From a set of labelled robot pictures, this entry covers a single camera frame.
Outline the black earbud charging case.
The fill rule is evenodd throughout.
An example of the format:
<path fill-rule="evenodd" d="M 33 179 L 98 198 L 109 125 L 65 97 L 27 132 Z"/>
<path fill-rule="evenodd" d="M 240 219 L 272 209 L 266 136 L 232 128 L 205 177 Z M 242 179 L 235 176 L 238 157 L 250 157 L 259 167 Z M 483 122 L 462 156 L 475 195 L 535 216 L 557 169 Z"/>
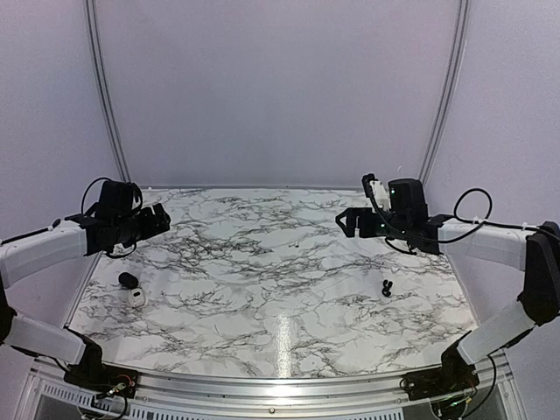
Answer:
<path fill-rule="evenodd" d="M 123 288 L 127 290 L 134 290 L 139 285 L 137 277 L 130 274 L 129 272 L 121 273 L 118 276 L 118 282 Z"/>

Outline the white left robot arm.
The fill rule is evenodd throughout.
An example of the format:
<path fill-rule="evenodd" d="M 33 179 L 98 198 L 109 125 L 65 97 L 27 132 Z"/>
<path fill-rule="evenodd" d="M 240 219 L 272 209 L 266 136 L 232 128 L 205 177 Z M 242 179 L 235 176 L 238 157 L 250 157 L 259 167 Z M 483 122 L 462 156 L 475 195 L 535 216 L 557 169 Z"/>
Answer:
<path fill-rule="evenodd" d="M 147 206 L 124 216 L 96 219 L 76 214 L 1 243 L 1 343 L 30 353 L 76 365 L 75 373 L 91 389 L 104 389 L 110 370 L 94 356 L 88 340 L 66 328 L 57 328 L 19 314 L 9 306 L 5 291 L 18 281 L 59 263 L 111 254 L 116 246 L 133 248 L 139 242 L 170 230 L 171 216 L 163 206 Z"/>

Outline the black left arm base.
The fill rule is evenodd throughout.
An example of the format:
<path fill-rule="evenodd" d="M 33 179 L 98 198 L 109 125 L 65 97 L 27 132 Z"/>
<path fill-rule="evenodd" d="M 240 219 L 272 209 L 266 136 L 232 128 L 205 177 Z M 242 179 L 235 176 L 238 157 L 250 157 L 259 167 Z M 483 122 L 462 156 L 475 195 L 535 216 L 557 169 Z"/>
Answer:
<path fill-rule="evenodd" d="M 138 377 L 136 370 L 104 363 L 101 347 L 91 342 L 86 344 L 84 354 L 77 364 L 67 365 L 64 381 L 104 396 L 108 396 L 111 389 L 122 384 L 124 388 L 116 393 L 133 398 L 137 391 Z"/>

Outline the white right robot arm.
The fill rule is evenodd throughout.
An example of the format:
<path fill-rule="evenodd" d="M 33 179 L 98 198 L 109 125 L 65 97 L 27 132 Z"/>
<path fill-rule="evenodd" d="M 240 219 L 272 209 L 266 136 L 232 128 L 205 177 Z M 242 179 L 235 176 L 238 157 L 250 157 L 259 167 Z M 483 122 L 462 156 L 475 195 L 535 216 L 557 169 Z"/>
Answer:
<path fill-rule="evenodd" d="M 485 221 L 467 224 L 440 214 L 409 231 L 404 225 L 391 227 L 383 213 L 370 207 L 350 207 L 335 222 L 349 238 L 385 237 L 427 254 L 468 256 L 524 273 L 517 298 L 455 345 L 453 352 L 461 360 L 449 359 L 435 370 L 433 383 L 443 392 L 453 391 L 466 379 L 466 364 L 516 344 L 559 316 L 559 226 L 554 222 L 516 229 Z"/>

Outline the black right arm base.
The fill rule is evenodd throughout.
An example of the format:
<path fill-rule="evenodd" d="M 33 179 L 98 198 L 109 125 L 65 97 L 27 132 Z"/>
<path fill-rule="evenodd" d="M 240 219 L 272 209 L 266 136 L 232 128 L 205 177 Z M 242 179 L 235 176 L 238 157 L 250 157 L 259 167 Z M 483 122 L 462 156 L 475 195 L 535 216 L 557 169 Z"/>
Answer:
<path fill-rule="evenodd" d="M 409 372 L 399 386 L 411 401 L 416 401 L 474 389 L 479 384 L 475 366 L 467 364 L 456 348 L 449 348 L 443 352 L 439 367 Z"/>

